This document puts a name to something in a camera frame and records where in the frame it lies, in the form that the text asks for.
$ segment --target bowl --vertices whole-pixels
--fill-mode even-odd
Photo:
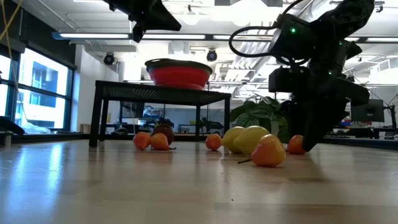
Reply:
[[[145,63],[150,79],[158,86],[203,90],[213,70],[202,63],[160,58]]]

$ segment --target potted plant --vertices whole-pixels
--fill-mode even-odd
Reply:
[[[262,126],[270,133],[272,132],[271,123],[277,123],[279,130],[278,138],[283,143],[289,143],[289,134],[286,119],[277,111],[279,102],[271,97],[261,96],[259,103],[245,101],[231,111],[230,121],[236,121],[238,126],[247,128],[250,126]]]

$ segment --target window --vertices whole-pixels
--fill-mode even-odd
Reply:
[[[0,55],[0,71],[1,78],[8,80],[10,76],[11,60],[5,56]]]
[[[8,86],[0,85],[0,116],[6,115]]]
[[[65,99],[22,89],[19,94],[22,100],[17,100],[16,124],[21,127],[27,123],[42,128],[64,127]]]
[[[0,55],[0,71],[1,78],[4,80],[9,79],[11,60]],[[0,85],[0,116],[6,115],[7,108],[8,86]]]
[[[65,96],[68,68],[33,50],[26,49],[21,55],[19,83]]]
[[[15,123],[29,130],[69,129],[71,77],[68,67],[26,49],[19,64]]]

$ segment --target yellow cable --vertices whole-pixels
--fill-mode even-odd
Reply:
[[[7,24],[7,19],[6,19],[6,6],[4,5],[4,0],[1,0],[1,9],[2,9],[2,18],[3,18],[3,20],[4,20],[4,24]],[[16,91],[17,91],[17,95],[18,95],[18,97],[19,97],[19,100],[22,102],[22,97],[21,97],[21,93],[19,92],[19,89],[18,89],[18,80],[17,80],[17,73],[16,73],[16,71],[15,71],[15,66],[14,66],[14,62],[12,61],[12,52],[11,52],[11,45],[10,45],[10,40],[9,40],[9,36],[8,36],[8,30],[7,30],[7,27],[6,27],[6,29],[4,30],[4,33],[6,34],[6,40],[7,40],[7,46],[8,46],[8,54],[9,54],[9,56],[10,56],[10,60],[11,60],[11,72],[12,72],[12,77],[13,77],[13,79],[14,79],[14,83],[15,83],[15,89],[16,89]],[[24,116],[25,116],[25,119],[27,120],[27,117],[26,117],[26,113],[25,113],[25,109],[24,109],[24,104],[23,103],[21,103],[21,108],[22,108],[22,111],[23,111],[23,113],[24,113]]]
[[[6,25],[6,28],[4,29],[4,31],[3,31],[3,32],[1,33],[1,35],[0,35],[0,41],[2,40],[2,38],[4,37],[4,35],[6,34],[6,32],[8,31],[8,28],[10,27],[12,21],[14,20],[15,16],[17,15],[17,12],[18,12],[19,8],[21,7],[21,4],[22,4],[23,1],[24,1],[24,0],[19,0],[18,6],[17,6],[17,8],[15,9],[14,13],[12,14],[12,16],[11,16],[10,21],[8,22],[8,24],[6,23],[6,21],[4,21],[4,25]],[[1,0],[1,5],[2,5],[2,8],[5,7],[5,5],[4,5],[4,0]]]

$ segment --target orange pear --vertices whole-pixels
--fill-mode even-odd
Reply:
[[[163,133],[157,133],[150,139],[150,144],[154,150],[168,151],[169,144],[167,142],[167,137]]]
[[[287,145],[287,151],[290,154],[305,154],[306,150],[303,149],[303,136],[293,136],[292,139],[289,141],[289,144]]]
[[[285,148],[273,134],[260,138],[259,143],[251,154],[253,163],[264,167],[277,167],[285,158]]]
[[[150,145],[150,134],[139,132],[134,136],[132,141],[136,149],[143,151]]]

